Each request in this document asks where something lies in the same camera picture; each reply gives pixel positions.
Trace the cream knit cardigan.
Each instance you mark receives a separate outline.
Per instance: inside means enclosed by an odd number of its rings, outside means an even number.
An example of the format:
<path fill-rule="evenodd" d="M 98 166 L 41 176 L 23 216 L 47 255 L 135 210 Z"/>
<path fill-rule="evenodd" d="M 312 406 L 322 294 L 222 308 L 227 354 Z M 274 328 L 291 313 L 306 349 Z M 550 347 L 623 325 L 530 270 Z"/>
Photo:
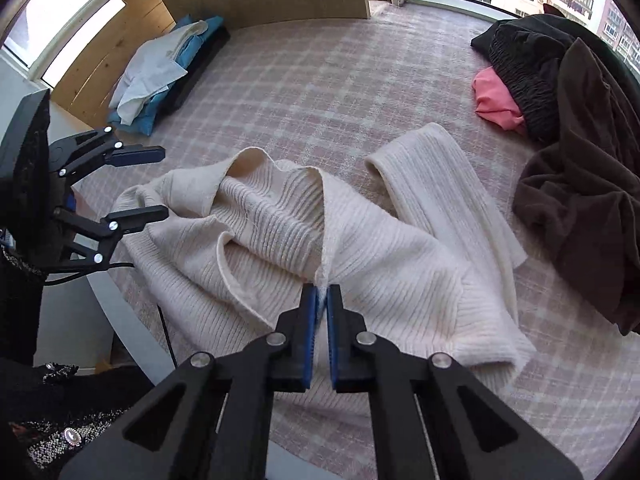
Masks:
<path fill-rule="evenodd" d="M 367 163 L 392 210 L 261 148 L 171 170 L 118 196 L 117 211 L 168 210 L 125 247 L 178 330 L 217 356 L 270 332 L 304 283 L 335 284 L 405 352 L 447 352 L 508 384 L 534 354 L 514 284 L 526 255 L 462 149 L 428 124 Z"/>

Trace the pine plank board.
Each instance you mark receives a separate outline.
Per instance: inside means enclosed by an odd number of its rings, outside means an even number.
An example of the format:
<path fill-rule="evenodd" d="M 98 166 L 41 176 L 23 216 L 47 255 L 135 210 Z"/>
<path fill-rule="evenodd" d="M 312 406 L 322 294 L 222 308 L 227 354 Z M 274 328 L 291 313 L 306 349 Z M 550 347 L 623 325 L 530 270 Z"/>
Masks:
<path fill-rule="evenodd" d="M 53 102 L 93 128 L 105 125 L 117 81 L 138 47 L 175 25 L 163 0 L 122 1 L 122 10 L 82 49 L 52 93 Z"/>

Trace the white folded garment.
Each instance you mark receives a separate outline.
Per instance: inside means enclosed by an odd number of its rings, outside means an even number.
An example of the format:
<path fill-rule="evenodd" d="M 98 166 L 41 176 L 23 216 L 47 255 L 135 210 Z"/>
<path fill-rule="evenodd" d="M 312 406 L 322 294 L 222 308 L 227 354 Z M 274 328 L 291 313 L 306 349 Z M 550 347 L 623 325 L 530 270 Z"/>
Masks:
<path fill-rule="evenodd" d="M 142 44 L 120 76 L 108 106 L 116 110 L 122 125 L 130 126 L 149 99 L 186 74 L 176 58 L 188 40 L 207 29 L 206 21 L 197 21 Z"/>

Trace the pink plaid table cloth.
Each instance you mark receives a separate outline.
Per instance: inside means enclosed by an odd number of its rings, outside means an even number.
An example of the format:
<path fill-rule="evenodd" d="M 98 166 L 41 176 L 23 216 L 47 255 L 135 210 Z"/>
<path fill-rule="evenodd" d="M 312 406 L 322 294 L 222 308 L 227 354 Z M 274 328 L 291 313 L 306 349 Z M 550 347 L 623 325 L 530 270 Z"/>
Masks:
<path fill-rule="evenodd" d="M 164 147 L 164 161 L 98 170 L 77 185 L 80 209 L 103 217 L 130 186 L 247 146 L 322 168 L 390 208 L 367 157 L 436 122 L 510 216 L 533 148 L 475 114 L 472 81 L 485 60 L 471 41 L 486 27 L 429 6 L 381 4 L 367 21 L 237 30 L 180 110 L 155 127 L 151 142 Z M 593 479 L 639 416 L 639 339 L 622 336 L 583 302 L 518 219 L 510 225 L 528 255 L 516 270 L 516 290 L 522 330 L 537 352 L 504 400 Z"/>

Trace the dark brown velvet garment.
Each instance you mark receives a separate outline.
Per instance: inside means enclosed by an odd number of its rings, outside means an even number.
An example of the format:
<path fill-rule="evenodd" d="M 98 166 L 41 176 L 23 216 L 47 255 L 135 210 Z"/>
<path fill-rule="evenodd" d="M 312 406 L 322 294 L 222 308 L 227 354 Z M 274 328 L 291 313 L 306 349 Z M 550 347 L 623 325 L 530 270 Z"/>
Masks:
<path fill-rule="evenodd" d="M 559 139 L 516 186 L 514 214 L 567 284 L 622 335 L 639 329 L 639 116 L 582 40 L 558 80 Z"/>

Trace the pink garment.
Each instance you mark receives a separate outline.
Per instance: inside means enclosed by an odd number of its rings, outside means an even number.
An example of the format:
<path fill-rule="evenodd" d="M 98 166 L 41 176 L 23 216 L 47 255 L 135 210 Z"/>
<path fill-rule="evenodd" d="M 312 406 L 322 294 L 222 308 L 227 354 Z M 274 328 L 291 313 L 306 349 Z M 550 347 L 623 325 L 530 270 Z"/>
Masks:
<path fill-rule="evenodd" d="M 526 135 L 524 116 L 492 67 L 480 70 L 472 82 L 475 113 L 504 131 Z"/>

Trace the dark red garment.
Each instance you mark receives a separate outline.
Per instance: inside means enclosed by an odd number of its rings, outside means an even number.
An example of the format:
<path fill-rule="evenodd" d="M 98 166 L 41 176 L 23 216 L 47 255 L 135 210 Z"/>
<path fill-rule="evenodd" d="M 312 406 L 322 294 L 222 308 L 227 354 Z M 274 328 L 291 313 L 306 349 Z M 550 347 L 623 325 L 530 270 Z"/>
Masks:
<path fill-rule="evenodd" d="M 542 5 L 542 8 L 544 9 L 544 14 L 556 15 L 560 16 L 561 18 L 564 16 L 564 14 L 559 9 L 557 9 L 555 6 L 552 6 L 552 4 L 550 3 L 544 3 Z"/>

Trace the window frame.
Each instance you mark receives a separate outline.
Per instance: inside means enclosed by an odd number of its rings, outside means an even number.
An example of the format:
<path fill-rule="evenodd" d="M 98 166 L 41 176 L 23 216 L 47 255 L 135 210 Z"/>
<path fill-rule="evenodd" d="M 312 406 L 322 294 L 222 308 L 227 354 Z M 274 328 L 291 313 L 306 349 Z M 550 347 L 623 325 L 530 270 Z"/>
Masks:
<path fill-rule="evenodd" d="M 125 0 L 22 0 L 1 52 L 23 77 L 54 88 Z"/>

